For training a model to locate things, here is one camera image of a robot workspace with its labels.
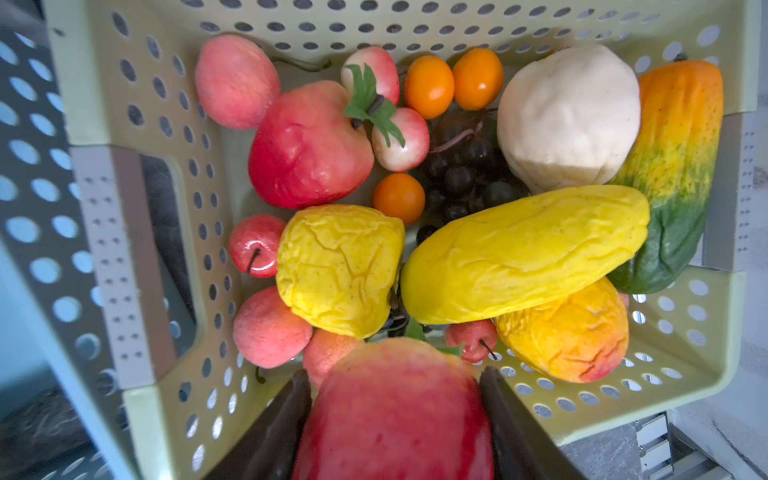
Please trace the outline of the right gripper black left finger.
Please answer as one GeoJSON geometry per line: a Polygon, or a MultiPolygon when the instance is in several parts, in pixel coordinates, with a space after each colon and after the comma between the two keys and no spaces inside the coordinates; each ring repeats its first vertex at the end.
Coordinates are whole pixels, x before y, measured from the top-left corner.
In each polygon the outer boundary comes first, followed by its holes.
{"type": "Polygon", "coordinates": [[[312,408],[311,382],[296,372],[206,479],[290,479],[312,408]]]}

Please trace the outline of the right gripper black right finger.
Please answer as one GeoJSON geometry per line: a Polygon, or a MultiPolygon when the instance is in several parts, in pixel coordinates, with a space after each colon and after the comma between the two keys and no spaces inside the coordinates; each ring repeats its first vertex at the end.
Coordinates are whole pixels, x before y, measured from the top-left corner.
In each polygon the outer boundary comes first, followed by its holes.
{"type": "Polygon", "coordinates": [[[479,386],[490,422],[496,479],[585,478],[497,368],[485,368],[479,386]]]}

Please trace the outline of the large red apple toy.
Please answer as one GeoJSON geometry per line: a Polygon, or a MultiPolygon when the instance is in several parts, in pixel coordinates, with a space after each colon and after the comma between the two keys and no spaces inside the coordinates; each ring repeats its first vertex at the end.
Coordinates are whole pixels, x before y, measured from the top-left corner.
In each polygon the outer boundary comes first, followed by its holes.
{"type": "Polygon", "coordinates": [[[478,382],[426,342],[365,344],[319,388],[295,479],[491,479],[490,424],[478,382]]]}

